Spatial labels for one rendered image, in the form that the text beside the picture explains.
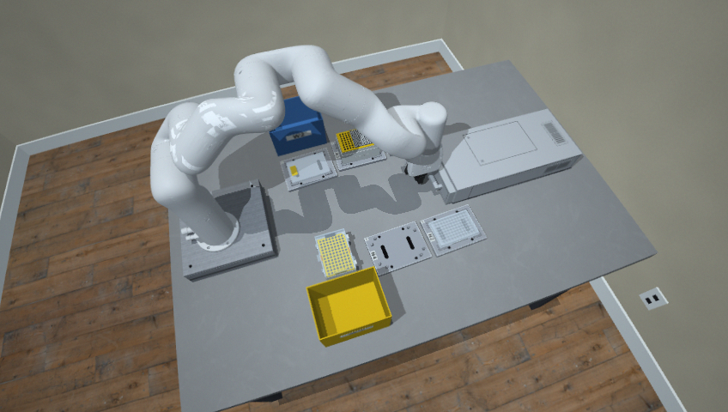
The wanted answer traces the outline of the yellow open-top bin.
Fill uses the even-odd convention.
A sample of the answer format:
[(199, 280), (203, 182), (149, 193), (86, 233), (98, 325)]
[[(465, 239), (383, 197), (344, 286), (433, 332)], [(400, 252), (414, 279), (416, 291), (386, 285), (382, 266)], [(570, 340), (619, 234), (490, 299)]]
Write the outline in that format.
[(306, 287), (306, 291), (318, 314), (312, 308), (318, 339), (325, 347), (390, 326), (391, 312), (374, 266)]

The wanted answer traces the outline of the dark blue bin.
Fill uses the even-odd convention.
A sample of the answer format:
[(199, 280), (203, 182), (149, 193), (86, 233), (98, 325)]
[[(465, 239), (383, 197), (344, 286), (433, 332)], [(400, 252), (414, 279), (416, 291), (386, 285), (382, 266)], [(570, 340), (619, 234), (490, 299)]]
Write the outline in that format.
[(284, 100), (285, 117), (281, 125), (269, 131), (278, 156), (326, 144), (325, 127), (317, 112), (307, 107), (299, 96)]

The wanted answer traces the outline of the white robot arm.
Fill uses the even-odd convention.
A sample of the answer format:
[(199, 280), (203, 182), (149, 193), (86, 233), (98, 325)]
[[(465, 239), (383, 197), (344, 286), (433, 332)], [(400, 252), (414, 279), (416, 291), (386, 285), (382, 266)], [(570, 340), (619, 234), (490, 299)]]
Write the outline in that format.
[(280, 85), (294, 82), (307, 107), (353, 125), (389, 155), (408, 160), (440, 149), (447, 121), (440, 103), (386, 109), (370, 89), (338, 74), (319, 46), (297, 45), (247, 56), (237, 64), (234, 82), (238, 98), (174, 107), (151, 146), (155, 201), (182, 220), (188, 227), (181, 233), (194, 233), (186, 240), (196, 239), (205, 251), (230, 247), (240, 224), (199, 185), (197, 174), (213, 164), (234, 136), (268, 132), (282, 123), (285, 104)]

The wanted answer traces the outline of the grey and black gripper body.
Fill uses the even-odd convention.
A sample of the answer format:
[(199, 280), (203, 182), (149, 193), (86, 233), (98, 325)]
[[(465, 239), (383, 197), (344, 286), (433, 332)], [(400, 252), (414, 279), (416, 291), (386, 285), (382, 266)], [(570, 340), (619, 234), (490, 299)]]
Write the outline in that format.
[[(443, 156), (442, 144), (437, 153), (432, 155), (420, 155), (414, 159), (405, 159), (404, 165), (408, 164), (407, 170), (410, 177), (425, 173), (431, 173), (440, 168)], [(406, 162), (407, 161), (407, 162)]]

